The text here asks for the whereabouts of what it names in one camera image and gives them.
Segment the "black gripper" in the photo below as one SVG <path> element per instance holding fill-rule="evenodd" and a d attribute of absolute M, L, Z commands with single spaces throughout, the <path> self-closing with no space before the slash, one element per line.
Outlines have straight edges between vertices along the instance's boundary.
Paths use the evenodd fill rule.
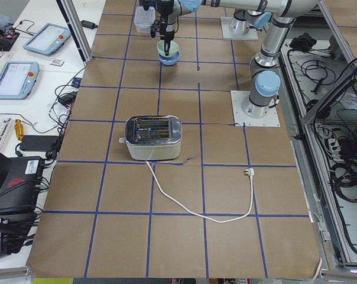
<path fill-rule="evenodd" d="M 164 55 L 170 54 L 170 40 L 174 38 L 174 31 L 168 30 L 168 18 L 174 11 L 174 0 L 158 0 L 158 13 L 160 14 L 159 33 L 164 40 Z"/>

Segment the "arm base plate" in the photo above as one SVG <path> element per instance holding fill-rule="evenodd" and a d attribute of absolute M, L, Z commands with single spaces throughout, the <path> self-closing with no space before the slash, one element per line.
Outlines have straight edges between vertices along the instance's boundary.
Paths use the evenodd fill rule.
<path fill-rule="evenodd" d="M 251 28 L 247 20 L 234 17 L 221 17 L 222 37 L 224 40 L 258 41 L 255 28 Z"/>
<path fill-rule="evenodd" d="M 249 94 L 250 91 L 231 91 L 234 124 L 239 127 L 280 127 L 274 99 L 260 107 L 252 104 Z"/>

